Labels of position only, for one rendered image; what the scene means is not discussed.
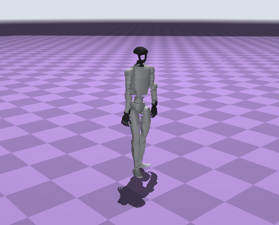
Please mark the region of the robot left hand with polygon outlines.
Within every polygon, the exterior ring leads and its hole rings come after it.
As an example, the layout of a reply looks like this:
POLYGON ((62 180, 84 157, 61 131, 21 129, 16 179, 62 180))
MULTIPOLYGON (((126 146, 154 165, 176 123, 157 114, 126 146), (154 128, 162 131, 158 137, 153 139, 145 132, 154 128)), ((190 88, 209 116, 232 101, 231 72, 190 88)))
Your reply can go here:
POLYGON ((157 101, 155 101, 155 105, 154 104, 151 104, 152 107, 151 107, 151 117, 155 117, 157 115, 157 101))

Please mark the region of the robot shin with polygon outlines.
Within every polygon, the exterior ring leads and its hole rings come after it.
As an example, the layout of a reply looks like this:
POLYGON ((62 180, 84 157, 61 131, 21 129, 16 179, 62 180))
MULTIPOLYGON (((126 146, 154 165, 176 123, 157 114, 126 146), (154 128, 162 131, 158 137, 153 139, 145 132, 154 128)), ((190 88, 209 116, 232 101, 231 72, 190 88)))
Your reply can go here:
POLYGON ((143 155, 144 155, 144 151, 145 151, 145 143, 146 143, 146 139, 143 143, 141 143, 140 145, 140 159, 139 159, 139 166, 142 165, 142 160, 143 160, 143 155))
POLYGON ((139 169, 139 159, 140 159, 140 146, 139 144, 134 145, 133 140, 131 140, 131 151, 132 151, 132 157, 134 160, 134 167, 139 169))

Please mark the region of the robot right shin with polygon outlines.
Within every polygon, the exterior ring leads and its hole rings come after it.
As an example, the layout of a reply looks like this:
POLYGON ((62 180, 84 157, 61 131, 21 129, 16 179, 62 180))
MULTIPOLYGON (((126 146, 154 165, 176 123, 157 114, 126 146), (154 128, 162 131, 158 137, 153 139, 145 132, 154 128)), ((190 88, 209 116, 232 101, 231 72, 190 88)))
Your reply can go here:
POLYGON ((139 159, 140 159, 140 146, 139 144, 134 145, 133 140, 131 140, 131 151, 132 151, 132 157, 134 160, 134 167, 139 169, 139 159))

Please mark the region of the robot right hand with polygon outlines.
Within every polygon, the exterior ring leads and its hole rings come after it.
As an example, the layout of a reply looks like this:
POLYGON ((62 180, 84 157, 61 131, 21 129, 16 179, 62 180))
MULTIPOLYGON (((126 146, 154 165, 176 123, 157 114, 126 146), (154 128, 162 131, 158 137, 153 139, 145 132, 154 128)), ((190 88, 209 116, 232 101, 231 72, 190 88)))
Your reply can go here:
POLYGON ((128 122, 130 122, 130 124, 131 124, 131 121, 130 121, 130 119, 129 119, 129 118, 130 118, 129 115, 130 115, 130 110, 129 110, 128 113, 125 113, 125 112, 124 112, 124 115, 123 115, 123 117, 122 117, 121 124, 123 124, 123 125, 129 127, 128 122))

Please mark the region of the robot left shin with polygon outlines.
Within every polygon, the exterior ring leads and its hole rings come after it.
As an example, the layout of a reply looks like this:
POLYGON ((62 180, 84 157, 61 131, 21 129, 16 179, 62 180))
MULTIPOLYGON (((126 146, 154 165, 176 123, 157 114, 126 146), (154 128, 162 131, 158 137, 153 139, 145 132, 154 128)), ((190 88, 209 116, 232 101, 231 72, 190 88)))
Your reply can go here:
POLYGON ((146 139, 143 143, 141 143, 140 145, 140 159, 139 159, 139 166, 142 165, 142 160, 143 160, 143 155, 144 155, 144 151, 145 151, 145 143, 146 143, 146 139))

